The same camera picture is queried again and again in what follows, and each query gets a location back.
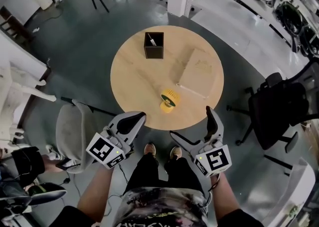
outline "round wooden table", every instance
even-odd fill
[[[164,59],[146,59],[145,32],[164,32]],[[206,99],[176,85],[194,48],[213,58],[216,78]],[[183,129],[203,120],[205,107],[217,105],[223,85],[223,68],[214,48],[198,34],[176,26],[155,26],[131,36],[118,50],[111,68],[112,91],[120,107],[125,112],[145,112],[145,125],[160,130]],[[180,95],[179,105],[170,113],[160,109],[164,89]]]

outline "black shorts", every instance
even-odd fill
[[[32,184],[35,178],[44,172],[44,163],[37,147],[25,147],[12,152],[22,187]]]

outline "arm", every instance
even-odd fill
[[[113,169],[100,166],[77,206],[78,210],[98,223],[102,221],[105,212],[112,174]]]
[[[212,176],[210,180],[213,185],[216,183],[217,177]],[[213,199],[217,222],[225,215],[240,209],[235,195],[223,172],[220,173],[218,185],[213,189]]]

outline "floor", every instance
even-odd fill
[[[105,0],[105,3],[110,13],[106,13],[98,2],[98,9],[95,10],[90,0],[64,0],[58,9],[51,7],[40,11],[29,23],[30,30],[40,28],[31,46],[32,53],[52,70],[44,92],[54,94],[57,98],[74,98],[97,108],[121,113],[122,110],[112,94],[110,70],[113,57],[125,40],[142,29],[156,25],[181,26],[198,33],[214,47],[224,69],[223,94],[215,110],[224,124],[224,143],[228,144],[232,157],[233,165],[226,171],[226,175],[242,208],[262,220],[284,191],[288,178],[281,166],[263,158],[265,152],[259,146],[254,133],[241,146],[234,144],[245,133],[249,120],[245,116],[227,112],[226,105],[246,108],[248,98],[244,89],[249,86],[257,89],[263,82],[263,77],[218,37],[186,17],[178,18],[168,14],[166,8],[157,3],[149,0]],[[61,100],[52,103],[36,99],[23,124],[26,131],[25,142],[37,146],[41,153],[46,153],[45,145],[55,144],[55,125],[63,104],[65,103]],[[111,118],[96,113],[96,119],[102,129]],[[191,140],[197,140],[205,136],[205,129],[206,120],[203,120],[179,132]],[[300,140],[291,153],[284,153],[283,142],[278,142],[266,153],[290,164],[303,157],[317,170],[316,159],[301,127],[288,130],[287,135],[293,134],[295,130],[299,131]],[[156,145],[161,165],[173,145],[168,132],[144,127],[135,141],[135,153],[122,163],[127,178],[149,141]],[[198,174],[203,189],[207,191],[210,187],[208,179],[193,164],[190,165]],[[98,166],[95,163],[85,172],[71,176],[71,183],[63,185],[68,191],[63,201],[58,200],[33,209],[32,215],[41,226],[49,226],[64,204],[77,205],[80,194]],[[159,176],[167,180],[162,166],[159,167]],[[39,179],[41,182],[61,184],[66,177],[65,172],[44,173]],[[124,176],[117,166],[109,195],[122,194],[125,186]],[[111,210],[111,213],[104,218],[101,226],[112,225],[121,199],[112,197],[109,202],[111,207],[108,205],[106,211]],[[208,217],[210,226],[216,226],[212,205]]]

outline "graphic t-shirt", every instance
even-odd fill
[[[207,227],[206,199],[200,191],[142,187],[123,196],[113,227]],[[78,209],[66,206],[50,227],[97,224]],[[242,210],[224,216],[219,227],[263,227]]]

